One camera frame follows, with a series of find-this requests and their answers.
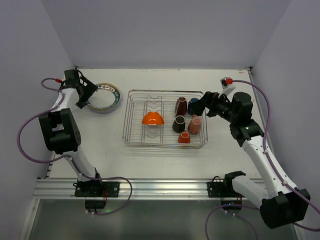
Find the green rimmed printed plate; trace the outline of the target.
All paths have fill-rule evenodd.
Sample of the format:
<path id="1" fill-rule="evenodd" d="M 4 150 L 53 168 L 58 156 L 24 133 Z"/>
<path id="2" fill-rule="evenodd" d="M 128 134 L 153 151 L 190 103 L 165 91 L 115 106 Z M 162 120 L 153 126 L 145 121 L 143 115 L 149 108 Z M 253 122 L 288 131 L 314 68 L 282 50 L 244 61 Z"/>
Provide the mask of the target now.
<path id="1" fill-rule="evenodd" d="M 98 114 L 108 114 L 120 106 L 120 90 L 110 83 L 98 83 L 97 90 L 89 98 L 87 106 Z"/>

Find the black cup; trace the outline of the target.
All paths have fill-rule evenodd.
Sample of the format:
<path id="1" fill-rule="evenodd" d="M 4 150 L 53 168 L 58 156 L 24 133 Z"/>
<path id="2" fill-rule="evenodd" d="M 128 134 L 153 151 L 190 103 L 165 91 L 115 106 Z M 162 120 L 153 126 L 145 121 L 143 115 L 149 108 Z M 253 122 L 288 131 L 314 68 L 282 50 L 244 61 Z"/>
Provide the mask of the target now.
<path id="1" fill-rule="evenodd" d="M 177 115 L 172 124 L 172 130 L 176 133 L 182 133 L 186 127 L 186 119 L 182 115 Z"/>

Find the red orange cup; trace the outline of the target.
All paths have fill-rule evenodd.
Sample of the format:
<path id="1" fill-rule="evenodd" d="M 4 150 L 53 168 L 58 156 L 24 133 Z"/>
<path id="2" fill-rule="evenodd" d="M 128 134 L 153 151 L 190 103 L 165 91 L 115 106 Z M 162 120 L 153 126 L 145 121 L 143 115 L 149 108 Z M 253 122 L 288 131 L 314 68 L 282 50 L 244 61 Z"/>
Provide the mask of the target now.
<path id="1" fill-rule="evenodd" d="M 179 144 L 190 144 L 191 143 L 191 137 L 190 134 L 187 131 L 183 131 L 179 137 L 177 142 Z"/>

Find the orange bowl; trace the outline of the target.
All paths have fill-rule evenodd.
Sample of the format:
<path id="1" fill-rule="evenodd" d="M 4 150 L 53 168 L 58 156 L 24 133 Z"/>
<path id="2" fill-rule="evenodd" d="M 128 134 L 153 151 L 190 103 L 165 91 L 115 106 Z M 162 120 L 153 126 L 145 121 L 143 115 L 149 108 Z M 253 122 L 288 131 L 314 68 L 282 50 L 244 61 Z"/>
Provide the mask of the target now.
<path id="1" fill-rule="evenodd" d="M 148 112 L 144 115 L 141 123 L 143 125 L 164 125 L 165 121 L 158 112 Z"/>

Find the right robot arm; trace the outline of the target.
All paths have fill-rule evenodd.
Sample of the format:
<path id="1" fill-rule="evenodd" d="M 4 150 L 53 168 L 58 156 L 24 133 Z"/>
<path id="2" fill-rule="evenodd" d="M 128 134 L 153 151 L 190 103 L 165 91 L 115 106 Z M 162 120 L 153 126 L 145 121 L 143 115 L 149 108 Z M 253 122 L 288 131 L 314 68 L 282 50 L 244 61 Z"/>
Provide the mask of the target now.
<path id="1" fill-rule="evenodd" d="M 197 116 L 208 109 L 208 117 L 220 116 L 230 123 L 230 133 L 254 163 L 265 187 L 260 187 L 242 171 L 227 173 L 224 185 L 228 192 L 238 193 L 258 208 L 262 220 L 270 228 L 278 228 L 304 219 L 310 194 L 298 189 L 283 171 L 269 146 L 264 143 L 264 132 L 252 118 L 251 96 L 237 92 L 232 100 L 225 94 L 207 91 L 190 104 Z"/>

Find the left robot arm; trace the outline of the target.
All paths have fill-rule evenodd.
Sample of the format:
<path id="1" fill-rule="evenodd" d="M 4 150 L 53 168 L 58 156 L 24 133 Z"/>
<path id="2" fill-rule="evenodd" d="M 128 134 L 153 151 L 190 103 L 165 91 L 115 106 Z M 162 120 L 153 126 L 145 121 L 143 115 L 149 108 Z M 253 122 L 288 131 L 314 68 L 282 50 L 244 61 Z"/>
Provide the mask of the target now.
<path id="1" fill-rule="evenodd" d="M 52 109 L 38 117 L 45 145 L 69 163 L 79 182 L 99 181 L 99 172 L 81 148 L 81 133 L 69 108 L 73 93 L 78 94 L 76 107 L 82 109 L 98 87 L 78 69 L 66 70 L 64 77 Z"/>

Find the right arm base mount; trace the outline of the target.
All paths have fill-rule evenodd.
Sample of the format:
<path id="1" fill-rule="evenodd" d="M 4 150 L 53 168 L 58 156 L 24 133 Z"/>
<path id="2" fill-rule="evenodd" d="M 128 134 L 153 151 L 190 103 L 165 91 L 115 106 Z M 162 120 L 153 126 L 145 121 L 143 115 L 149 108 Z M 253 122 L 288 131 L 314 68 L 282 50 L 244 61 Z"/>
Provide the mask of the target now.
<path id="1" fill-rule="evenodd" d="M 242 195 L 227 188 L 223 179 L 216 175 L 206 185 L 208 197 L 219 198 L 220 204 L 225 211 L 235 214 L 240 212 L 242 209 Z"/>

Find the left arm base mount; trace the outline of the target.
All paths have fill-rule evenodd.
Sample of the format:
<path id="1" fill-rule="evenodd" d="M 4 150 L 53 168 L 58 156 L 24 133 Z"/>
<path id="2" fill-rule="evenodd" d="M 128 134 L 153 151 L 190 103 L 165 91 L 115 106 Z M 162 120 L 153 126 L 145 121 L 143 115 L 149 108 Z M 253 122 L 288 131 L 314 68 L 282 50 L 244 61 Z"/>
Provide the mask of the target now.
<path id="1" fill-rule="evenodd" d="M 120 183 L 117 181 L 78 181 L 73 186 L 75 187 L 74 196 L 85 198 L 85 209 L 95 212 L 105 208 L 108 198 L 117 198 L 120 190 Z"/>

